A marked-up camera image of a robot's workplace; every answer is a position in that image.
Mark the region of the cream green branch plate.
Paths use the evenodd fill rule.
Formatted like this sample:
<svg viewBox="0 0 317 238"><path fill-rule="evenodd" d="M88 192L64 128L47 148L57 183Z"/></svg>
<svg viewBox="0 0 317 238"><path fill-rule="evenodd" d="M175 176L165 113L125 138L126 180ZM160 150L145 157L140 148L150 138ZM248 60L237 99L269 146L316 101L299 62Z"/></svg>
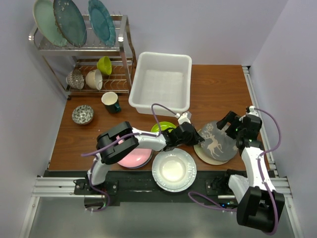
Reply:
<svg viewBox="0 0 317 238"><path fill-rule="evenodd" d="M210 164L210 165L223 165L225 163L227 163L228 161L217 161L209 156L207 156L200 145L195 145L193 146L194 151L196 153L196 155L205 163Z"/></svg>

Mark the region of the grey reindeer plate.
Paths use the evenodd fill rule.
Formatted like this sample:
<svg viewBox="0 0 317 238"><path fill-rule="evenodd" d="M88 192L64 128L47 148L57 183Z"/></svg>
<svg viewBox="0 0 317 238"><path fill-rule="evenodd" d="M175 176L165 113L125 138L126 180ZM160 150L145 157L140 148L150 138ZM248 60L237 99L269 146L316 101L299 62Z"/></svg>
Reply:
<svg viewBox="0 0 317 238"><path fill-rule="evenodd" d="M236 140L226 134L229 124L223 129L218 129L217 121L211 121L205 124L198 134L204 139L201 143L203 152L220 162L229 161L234 158L238 152Z"/></svg>

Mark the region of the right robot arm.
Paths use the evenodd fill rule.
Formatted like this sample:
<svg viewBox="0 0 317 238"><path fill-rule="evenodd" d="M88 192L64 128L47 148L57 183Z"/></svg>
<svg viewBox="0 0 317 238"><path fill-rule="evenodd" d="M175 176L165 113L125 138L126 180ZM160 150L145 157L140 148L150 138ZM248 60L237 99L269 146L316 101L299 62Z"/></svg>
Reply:
<svg viewBox="0 0 317 238"><path fill-rule="evenodd" d="M285 198L282 193L277 192L265 166L264 156L268 151L258 140L262 128L259 111L258 108L249 106L242 117L230 111L216 123L219 130L225 125L228 126L225 133L236 141L247 174L245 177L230 175L220 183L220 188L227 195L235 195L239 225L260 230L271 236L277 231Z"/></svg>

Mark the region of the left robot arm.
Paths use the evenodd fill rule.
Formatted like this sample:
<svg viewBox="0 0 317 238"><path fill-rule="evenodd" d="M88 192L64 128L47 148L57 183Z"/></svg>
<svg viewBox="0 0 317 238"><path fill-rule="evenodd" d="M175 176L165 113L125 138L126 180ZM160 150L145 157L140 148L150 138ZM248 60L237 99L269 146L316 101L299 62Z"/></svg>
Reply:
<svg viewBox="0 0 317 238"><path fill-rule="evenodd" d="M194 146L204 141L189 122L184 122L174 129L149 132L138 130L124 121L97 137L96 151L82 154L83 157L95 157L87 172L85 189L91 194L100 193L109 166L121 161L134 149L166 152L181 145Z"/></svg>

